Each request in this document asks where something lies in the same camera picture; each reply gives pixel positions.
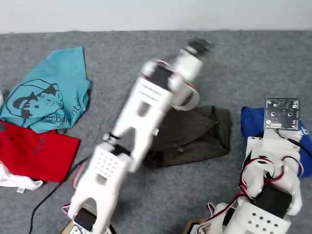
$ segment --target red cloth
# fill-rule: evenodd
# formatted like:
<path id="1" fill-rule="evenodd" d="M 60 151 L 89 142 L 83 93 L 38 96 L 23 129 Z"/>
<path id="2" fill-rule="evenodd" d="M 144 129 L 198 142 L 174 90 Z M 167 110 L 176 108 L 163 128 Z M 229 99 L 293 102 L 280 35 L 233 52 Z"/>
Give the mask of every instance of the red cloth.
<path id="1" fill-rule="evenodd" d="M 38 134 L 0 120 L 0 160 L 16 175 L 61 182 L 79 143 L 79 139 L 56 131 Z"/>

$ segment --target dark green cloth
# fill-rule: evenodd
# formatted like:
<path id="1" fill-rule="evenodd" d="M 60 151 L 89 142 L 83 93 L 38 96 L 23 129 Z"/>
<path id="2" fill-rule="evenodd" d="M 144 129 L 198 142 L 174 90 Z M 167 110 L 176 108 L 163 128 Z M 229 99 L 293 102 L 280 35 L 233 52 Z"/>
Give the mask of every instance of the dark green cloth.
<path id="1" fill-rule="evenodd" d="M 143 165 L 159 168 L 203 161 L 230 151 L 229 110 L 202 106 L 184 112 L 170 110 L 154 138 Z"/>

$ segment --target white wall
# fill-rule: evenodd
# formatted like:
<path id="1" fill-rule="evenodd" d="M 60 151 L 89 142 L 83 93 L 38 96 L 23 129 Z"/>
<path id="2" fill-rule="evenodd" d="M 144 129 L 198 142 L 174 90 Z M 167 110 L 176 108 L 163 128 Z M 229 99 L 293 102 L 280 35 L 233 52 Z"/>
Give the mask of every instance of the white wall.
<path id="1" fill-rule="evenodd" d="M 312 0 L 0 0 L 0 33 L 312 29 Z"/>

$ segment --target circuit board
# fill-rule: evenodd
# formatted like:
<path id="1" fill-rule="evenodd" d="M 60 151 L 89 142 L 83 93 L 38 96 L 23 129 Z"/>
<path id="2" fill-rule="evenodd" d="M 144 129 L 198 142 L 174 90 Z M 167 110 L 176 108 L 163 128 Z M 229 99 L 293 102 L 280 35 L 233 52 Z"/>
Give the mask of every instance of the circuit board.
<path id="1" fill-rule="evenodd" d="M 267 98 L 264 129 L 299 130 L 300 100 L 297 98 Z"/>

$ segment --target blue cloth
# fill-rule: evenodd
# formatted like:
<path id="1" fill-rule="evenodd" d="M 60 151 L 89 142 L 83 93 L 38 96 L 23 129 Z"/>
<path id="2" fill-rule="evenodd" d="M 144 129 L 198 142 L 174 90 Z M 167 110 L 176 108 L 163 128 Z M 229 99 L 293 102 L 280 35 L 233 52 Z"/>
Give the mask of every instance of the blue cloth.
<path id="1" fill-rule="evenodd" d="M 254 137 L 263 132 L 263 121 L 264 121 L 264 108 L 250 108 L 243 107 L 241 110 L 241 131 L 245 138 Z M 307 150 L 312 152 L 312 141 L 309 133 L 302 122 L 299 120 L 300 131 L 302 132 L 302 138 L 300 144 L 303 145 Z M 304 167 L 303 177 L 312 176 L 312 157 L 309 156 L 305 150 L 300 149 L 300 162 Z"/>
<path id="2" fill-rule="evenodd" d="M 83 48 L 52 51 L 13 88 L 0 119 L 37 133 L 71 128 L 89 101 Z"/>

